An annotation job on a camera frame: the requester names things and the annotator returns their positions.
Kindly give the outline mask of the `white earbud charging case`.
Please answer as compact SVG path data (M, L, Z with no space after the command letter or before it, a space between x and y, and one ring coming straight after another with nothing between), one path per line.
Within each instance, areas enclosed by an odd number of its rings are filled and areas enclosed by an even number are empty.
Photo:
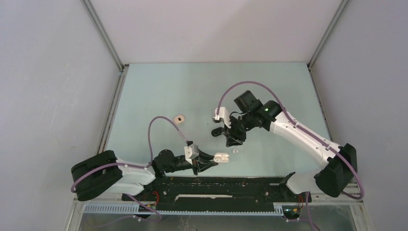
M227 153L216 153L214 155L213 161L216 163L228 163L229 162L229 154Z

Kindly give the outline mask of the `black earbud charging case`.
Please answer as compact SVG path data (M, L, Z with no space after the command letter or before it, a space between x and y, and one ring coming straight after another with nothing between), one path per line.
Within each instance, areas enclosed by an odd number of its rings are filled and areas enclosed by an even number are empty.
M218 128L215 128L215 129L213 129L211 131L211 135L213 137L218 137L218 136L223 135L223 132L224 132L224 128L223 127L218 127Z

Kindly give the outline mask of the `pink earbud charging case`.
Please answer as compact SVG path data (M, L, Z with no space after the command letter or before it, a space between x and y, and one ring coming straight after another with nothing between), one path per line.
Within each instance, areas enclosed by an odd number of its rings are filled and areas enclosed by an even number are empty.
M185 122L185 116L184 115L177 115L174 117L174 123L179 125Z

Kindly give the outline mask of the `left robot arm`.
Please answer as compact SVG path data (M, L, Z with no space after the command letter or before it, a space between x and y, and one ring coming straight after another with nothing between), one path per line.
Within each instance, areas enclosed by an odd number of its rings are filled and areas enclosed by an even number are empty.
M112 150L88 158L71 168L71 192L79 201L89 201L107 193L130 194L140 200L151 197L154 180L167 173L191 169L194 175L220 163L227 163L229 155L209 155L199 149L186 147L185 154L174 156L162 150L150 164L137 164L118 159Z

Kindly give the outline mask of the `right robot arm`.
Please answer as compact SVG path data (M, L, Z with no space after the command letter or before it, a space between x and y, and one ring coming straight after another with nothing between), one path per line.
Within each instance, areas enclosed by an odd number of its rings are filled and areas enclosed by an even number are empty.
M347 143L343 146L327 140L299 123L276 101L263 104L249 90L234 99L241 115L234 117L225 107L218 105L213 121L222 122L221 134L226 146L242 145L246 133L263 128L279 135L305 151L318 169L307 173L291 173L280 187L285 201L294 200L299 194L321 191L330 197L344 193L348 183L357 173L357 151Z

